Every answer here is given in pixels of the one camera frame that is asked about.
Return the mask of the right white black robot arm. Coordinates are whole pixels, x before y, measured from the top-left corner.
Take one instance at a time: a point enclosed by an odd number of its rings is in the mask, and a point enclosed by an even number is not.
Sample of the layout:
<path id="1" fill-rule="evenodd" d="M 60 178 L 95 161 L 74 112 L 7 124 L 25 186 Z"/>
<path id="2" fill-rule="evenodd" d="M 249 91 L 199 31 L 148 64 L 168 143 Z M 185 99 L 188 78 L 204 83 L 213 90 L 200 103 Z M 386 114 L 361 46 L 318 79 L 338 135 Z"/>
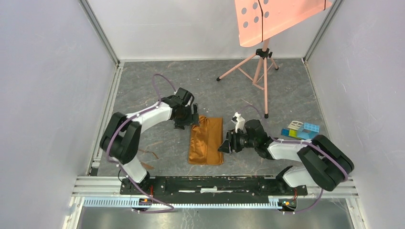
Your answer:
<path id="1" fill-rule="evenodd" d="M 348 179 L 354 163 L 326 136 L 316 135 L 307 140 L 285 140 L 269 136 L 261 122 L 252 119 L 244 129 L 236 127 L 227 131 L 226 138 L 218 150 L 236 153 L 252 148 L 264 159 L 300 162 L 300 167 L 288 166 L 277 175 L 276 189 L 287 195 L 295 187 L 317 185 L 333 191 Z"/>

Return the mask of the orange cloth napkin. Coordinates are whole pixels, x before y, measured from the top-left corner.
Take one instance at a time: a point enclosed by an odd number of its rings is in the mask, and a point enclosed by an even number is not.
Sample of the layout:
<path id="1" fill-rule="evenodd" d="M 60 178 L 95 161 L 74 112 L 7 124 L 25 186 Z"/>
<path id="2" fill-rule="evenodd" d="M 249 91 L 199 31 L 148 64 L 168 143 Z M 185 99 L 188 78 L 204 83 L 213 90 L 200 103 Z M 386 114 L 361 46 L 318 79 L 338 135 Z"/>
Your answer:
<path id="1" fill-rule="evenodd" d="M 223 118 L 199 116 L 199 125 L 191 128 L 188 163 L 217 166 L 224 162 L 219 147 L 223 143 Z"/>

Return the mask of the yellow green toy block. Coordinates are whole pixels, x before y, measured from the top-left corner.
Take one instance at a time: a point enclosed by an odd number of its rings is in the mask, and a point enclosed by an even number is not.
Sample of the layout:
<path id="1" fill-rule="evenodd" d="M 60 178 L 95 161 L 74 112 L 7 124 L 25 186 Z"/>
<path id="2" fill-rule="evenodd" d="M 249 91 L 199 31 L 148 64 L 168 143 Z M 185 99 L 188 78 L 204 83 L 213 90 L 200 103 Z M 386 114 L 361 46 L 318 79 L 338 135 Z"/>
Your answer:
<path id="1" fill-rule="evenodd" d="M 299 137 L 297 136 L 296 130 L 290 129 L 290 130 L 289 130 L 289 133 L 288 133 L 288 136 L 289 136 L 289 137 L 292 137 L 292 138 L 295 138 L 295 139 L 299 139 Z"/>

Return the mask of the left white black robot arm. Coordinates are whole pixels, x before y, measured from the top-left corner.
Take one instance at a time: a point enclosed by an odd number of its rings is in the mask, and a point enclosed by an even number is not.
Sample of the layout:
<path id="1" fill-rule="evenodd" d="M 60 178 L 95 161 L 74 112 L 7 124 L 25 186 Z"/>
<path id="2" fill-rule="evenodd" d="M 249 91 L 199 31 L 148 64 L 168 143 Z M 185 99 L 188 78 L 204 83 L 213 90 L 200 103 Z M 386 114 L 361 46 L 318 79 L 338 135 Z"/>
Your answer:
<path id="1" fill-rule="evenodd" d="M 108 160 L 126 173 L 138 194 L 145 194 L 150 188 L 150 174 L 137 158 L 141 134 L 169 120 L 174 122 L 176 129 L 199 125 L 198 105 L 194 99 L 191 92 L 179 88 L 175 94 L 163 97 L 143 110 L 129 114 L 116 112 L 111 116 L 99 146 Z"/>

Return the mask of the blue toy brick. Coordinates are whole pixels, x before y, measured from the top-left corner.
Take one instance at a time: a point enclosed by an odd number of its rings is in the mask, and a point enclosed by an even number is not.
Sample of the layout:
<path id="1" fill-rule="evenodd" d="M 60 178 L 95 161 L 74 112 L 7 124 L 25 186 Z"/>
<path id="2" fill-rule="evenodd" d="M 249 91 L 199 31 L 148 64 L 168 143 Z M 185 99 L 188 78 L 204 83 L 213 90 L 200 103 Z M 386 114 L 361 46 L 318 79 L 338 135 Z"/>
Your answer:
<path id="1" fill-rule="evenodd" d="M 289 130 L 290 129 L 288 128 L 287 129 L 283 128 L 281 130 L 281 135 L 289 137 L 288 136 Z M 319 134 L 320 127 L 318 125 L 314 125 L 311 123 L 304 123 L 304 125 L 296 132 L 300 140 L 312 139 Z"/>

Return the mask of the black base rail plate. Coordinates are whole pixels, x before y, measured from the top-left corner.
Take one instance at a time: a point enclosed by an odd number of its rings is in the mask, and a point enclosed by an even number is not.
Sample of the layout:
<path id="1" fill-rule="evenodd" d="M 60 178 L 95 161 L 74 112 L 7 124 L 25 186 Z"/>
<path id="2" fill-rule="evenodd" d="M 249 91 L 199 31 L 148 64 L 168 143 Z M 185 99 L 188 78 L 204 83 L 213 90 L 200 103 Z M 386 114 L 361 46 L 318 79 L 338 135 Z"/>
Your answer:
<path id="1" fill-rule="evenodd" d="M 268 197 L 306 196 L 306 186 L 289 187 L 267 176 L 156 176 L 141 189 L 167 204 L 255 204 Z"/>

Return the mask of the pink music stand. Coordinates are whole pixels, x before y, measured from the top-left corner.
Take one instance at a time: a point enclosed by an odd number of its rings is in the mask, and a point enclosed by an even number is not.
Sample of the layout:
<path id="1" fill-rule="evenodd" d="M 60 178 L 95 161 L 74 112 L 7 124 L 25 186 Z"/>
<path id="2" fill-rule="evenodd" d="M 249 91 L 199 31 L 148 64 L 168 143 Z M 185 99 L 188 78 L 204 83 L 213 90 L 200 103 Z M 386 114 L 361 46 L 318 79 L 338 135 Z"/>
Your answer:
<path id="1" fill-rule="evenodd" d="M 262 44 L 262 48 L 257 49 L 253 55 L 242 60 L 216 80 L 220 81 L 233 71 L 239 70 L 251 80 L 253 86 L 264 92 L 264 117 L 268 118 L 268 70 L 271 67 L 276 71 L 279 70 L 269 48 L 270 39 L 325 11 L 332 6 L 332 2 L 329 0 L 236 0 L 234 5 L 240 46 L 247 48 Z M 254 76 L 250 76 L 241 67 L 254 57 L 258 57 L 259 61 Z"/>

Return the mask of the white toy window frame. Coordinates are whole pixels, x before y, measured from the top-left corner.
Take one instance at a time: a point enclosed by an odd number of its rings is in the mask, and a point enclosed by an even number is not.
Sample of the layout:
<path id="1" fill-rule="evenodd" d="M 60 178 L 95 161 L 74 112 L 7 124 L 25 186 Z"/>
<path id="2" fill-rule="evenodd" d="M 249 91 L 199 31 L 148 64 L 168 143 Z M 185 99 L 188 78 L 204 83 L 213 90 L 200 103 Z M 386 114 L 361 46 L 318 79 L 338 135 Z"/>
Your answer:
<path id="1" fill-rule="evenodd" d="M 303 122 L 294 120 L 291 121 L 291 123 L 288 125 L 288 129 L 298 131 L 303 125 L 304 125 Z"/>

